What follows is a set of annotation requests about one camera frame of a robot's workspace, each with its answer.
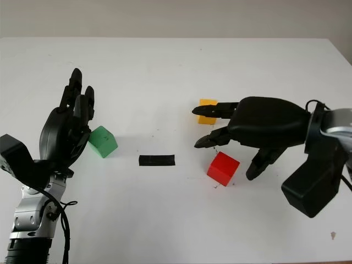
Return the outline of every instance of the wire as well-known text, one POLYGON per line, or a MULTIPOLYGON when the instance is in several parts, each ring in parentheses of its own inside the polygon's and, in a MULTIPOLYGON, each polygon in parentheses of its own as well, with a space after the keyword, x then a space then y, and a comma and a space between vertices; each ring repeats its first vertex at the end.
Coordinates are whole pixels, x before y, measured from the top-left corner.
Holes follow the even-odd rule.
POLYGON ((32 189, 40 192, 41 194, 45 195, 46 197, 48 197, 49 200, 51 200, 55 204, 55 206, 57 207, 58 214, 56 215, 56 218, 59 217, 59 215, 61 215, 61 225, 62 225, 62 229, 63 229, 63 232, 64 232, 64 237, 65 237, 65 247, 64 247, 64 256, 62 258, 62 264, 68 264, 68 256, 69 256, 68 255, 68 251, 70 250, 70 225, 69 225, 69 222, 68 222, 68 219, 67 219, 67 215, 66 215, 64 209, 67 206, 76 205, 77 201, 72 201, 72 202, 69 202, 69 203, 62 203, 62 204, 65 205, 64 208, 63 208, 61 206, 60 202, 58 202, 58 200, 56 200, 56 198, 54 196, 52 196, 50 193, 48 193, 47 191, 44 191, 41 188, 30 186, 27 183, 24 183, 24 184, 29 186, 29 187, 31 187, 32 189))
POLYGON ((311 102, 316 102, 316 103, 321 103, 321 104, 323 104, 321 101, 316 100, 316 99, 309 100, 309 101, 306 103, 306 112, 308 112, 308 106, 309 106, 309 104, 310 104, 311 102))
POLYGON ((341 179, 344 183, 346 183, 347 187, 352 191, 352 184, 347 180, 344 175, 341 175, 341 179))

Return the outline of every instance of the green cube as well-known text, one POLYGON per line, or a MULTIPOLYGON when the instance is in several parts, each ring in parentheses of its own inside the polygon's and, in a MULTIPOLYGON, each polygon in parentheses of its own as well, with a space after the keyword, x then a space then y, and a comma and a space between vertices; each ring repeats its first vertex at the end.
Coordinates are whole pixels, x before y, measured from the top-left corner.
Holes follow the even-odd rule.
POLYGON ((108 156, 118 147, 114 135, 103 126, 99 126, 90 133, 89 143, 102 158, 108 156))

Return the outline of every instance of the yellow cube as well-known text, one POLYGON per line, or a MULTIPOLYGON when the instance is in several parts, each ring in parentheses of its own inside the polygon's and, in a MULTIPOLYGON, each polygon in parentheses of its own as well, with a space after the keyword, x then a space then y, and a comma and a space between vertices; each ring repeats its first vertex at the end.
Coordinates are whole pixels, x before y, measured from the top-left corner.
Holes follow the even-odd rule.
MULTIPOLYGON (((211 100, 211 99, 201 99, 199 100, 199 105, 200 106, 208 106, 208 105, 216 105, 218 101, 216 100, 211 100)), ((204 124, 204 125, 214 125, 216 122, 215 117, 205 117, 203 115, 198 115, 198 123, 199 124, 204 124)))

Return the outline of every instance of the silver metal arm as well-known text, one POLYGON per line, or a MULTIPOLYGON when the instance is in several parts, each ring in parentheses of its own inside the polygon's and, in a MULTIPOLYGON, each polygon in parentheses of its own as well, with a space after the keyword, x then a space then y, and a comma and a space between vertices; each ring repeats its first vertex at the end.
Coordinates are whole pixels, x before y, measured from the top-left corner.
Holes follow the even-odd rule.
POLYGON ((346 163, 352 179, 352 109, 342 108, 325 114, 321 133, 336 138, 349 155, 346 163))
MULTIPOLYGON (((60 174, 50 176, 45 191, 60 201, 66 189, 66 179, 60 174)), ((36 190, 24 185, 22 200, 15 210, 10 239, 53 238, 58 219, 51 220, 49 214, 56 213, 56 206, 36 190)))

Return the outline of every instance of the red cube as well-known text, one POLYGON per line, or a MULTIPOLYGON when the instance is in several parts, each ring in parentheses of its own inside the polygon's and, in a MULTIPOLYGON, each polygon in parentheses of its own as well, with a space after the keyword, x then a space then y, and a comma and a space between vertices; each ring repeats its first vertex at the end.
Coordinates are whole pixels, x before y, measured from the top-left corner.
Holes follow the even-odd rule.
POLYGON ((240 163, 223 152, 216 155, 210 164, 207 175, 218 183, 227 186, 240 163))

